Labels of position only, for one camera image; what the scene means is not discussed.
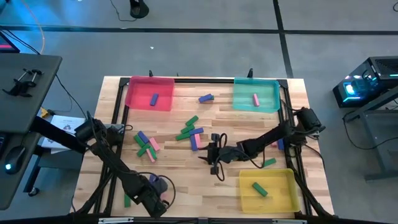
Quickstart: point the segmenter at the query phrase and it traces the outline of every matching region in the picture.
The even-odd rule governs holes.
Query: desk
[[[110,123],[115,106],[120,77],[104,77],[101,93],[95,112],[95,118],[103,123]],[[292,106],[309,107],[304,80],[288,79]],[[205,132],[200,135],[202,144],[206,146],[211,133],[226,133],[228,145],[237,141],[256,138],[278,125],[277,113],[255,113],[232,109],[232,84],[217,83],[176,83],[173,107],[171,112],[129,110],[127,124],[134,127],[126,131],[121,159],[130,169],[149,171],[158,175],[167,175],[175,183],[177,195],[174,204],[163,214],[163,217],[219,217],[219,218],[292,218],[293,213],[275,213],[250,215],[243,214],[240,206],[238,175],[241,169],[255,169],[250,162],[232,162],[224,164],[226,180],[220,182],[210,175],[210,166],[198,156],[206,156],[206,152],[192,152],[190,141],[176,141],[175,136],[184,128],[185,122],[197,115],[197,127]],[[118,122],[121,122],[124,98],[127,87],[124,87]],[[212,93],[213,103],[199,104],[198,97]],[[161,150],[157,153],[158,160],[151,163],[147,156],[138,158],[139,146],[133,140],[138,131],[144,131],[148,137],[155,137]],[[319,149],[316,141],[308,139],[308,145]],[[266,159],[275,157],[277,163],[268,169],[286,168],[284,153],[277,148],[266,147]],[[326,211],[333,213],[330,194],[326,182],[322,160],[311,150],[303,147],[302,160],[305,168],[308,188],[316,196]],[[260,164],[262,156],[254,160]],[[75,190],[73,203],[79,209],[94,192],[100,180],[102,162],[91,152],[83,159],[80,176]],[[108,196],[105,188],[101,211],[104,209]],[[172,190],[167,192],[172,197]],[[112,216],[148,217],[142,205],[132,203],[124,208],[124,192],[121,182],[116,182]]]

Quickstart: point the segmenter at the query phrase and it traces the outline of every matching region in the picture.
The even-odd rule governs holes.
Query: green block
[[[138,152],[137,152],[137,156],[138,157],[141,157],[142,155],[144,155],[144,153],[147,151],[147,149],[148,148],[150,148],[151,146],[150,146],[150,144],[149,144],[149,142],[144,146],[144,147],[142,147],[140,150],[138,150]]]
[[[142,139],[138,136],[138,134],[136,134],[135,136],[134,136],[134,139],[136,140],[136,142],[138,143],[138,145],[140,146],[140,147],[144,147],[145,146],[145,143],[142,141]]]
[[[124,208],[129,208],[131,206],[131,199],[129,196],[124,194]]]
[[[191,130],[194,130],[194,129],[195,129],[194,125],[191,124],[191,125],[189,125],[188,127],[182,129],[182,130],[181,130],[181,133],[182,133],[182,134],[183,134],[183,133],[187,133],[187,132],[189,132],[189,131],[191,131]]]
[[[154,148],[153,148],[152,146],[149,147],[149,151],[150,151],[150,153],[152,154],[152,158],[157,159],[155,150],[154,150]]]
[[[198,116],[195,115],[193,118],[189,119],[189,121],[187,121],[185,124],[187,126],[189,126],[189,125],[193,124],[195,121],[197,121],[198,119],[199,119]]]
[[[257,190],[263,197],[267,196],[268,192],[264,190],[257,182],[253,184],[255,190]]]
[[[264,162],[264,164],[262,165],[262,168],[264,168],[266,166],[269,166],[269,165],[273,165],[274,163],[276,163],[276,159],[275,158],[269,159],[269,160]]]
[[[189,137],[191,137],[191,135],[189,134],[189,132],[187,132],[187,133],[180,134],[179,136],[176,136],[175,138],[177,141],[179,141],[179,140],[183,140],[183,139],[186,139]]]

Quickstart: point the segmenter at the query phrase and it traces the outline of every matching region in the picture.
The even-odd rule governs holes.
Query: yellow tray
[[[263,197],[252,186],[257,182],[268,192]],[[299,197],[291,169],[241,170],[239,173],[242,211],[248,214],[298,212]]]

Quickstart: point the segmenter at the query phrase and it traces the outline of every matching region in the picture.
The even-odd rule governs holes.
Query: blue led light
[[[348,94],[350,94],[350,95],[355,94],[354,88],[353,88],[353,86],[351,86],[351,84],[346,85],[345,88],[346,88],[346,91]]]
[[[345,100],[343,100],[343,103],[346,102],[347,100],[358,100],[358,99],[361,99],[361,97],[359,97],[359,96],[347,97],[347,98],[345,98]]]

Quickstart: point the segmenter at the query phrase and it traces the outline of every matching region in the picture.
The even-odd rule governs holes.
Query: black line on floor
[[[398,35],[398,31],[393,30],[285,30],[284,33],[302,35]]]
[[[39,30],[36,26],[4,26],[9,30]],[[118,28],[42,26],[47,32],[112,32],[112,33],[186,33],[186,34],[278,34],[276,29],[189,29],[189,28]]]
[[[8,26],[6,29],[15,31],[38,31],[37,26]],[[202,29],[202,28],[119,28],[119,27],[78,27],[78,26],[46,26],[47,32],[111,32],[111,33],[186,33],[186,34],[302,34],[302,35],[398,35],[398,30],[285,30],[285,29]]]
[[[284,24],[282,22],[282,15],[280,14],[280,8],[278,0],[273,0],[274,10],[276,16],[276,23],[278,25],[280,47],[282,49],[282,56],[284,58],[285,70],[287,78],[293,78],[292,64],[290,63],[289,51],[287,50],[286,36],[284,34]]]

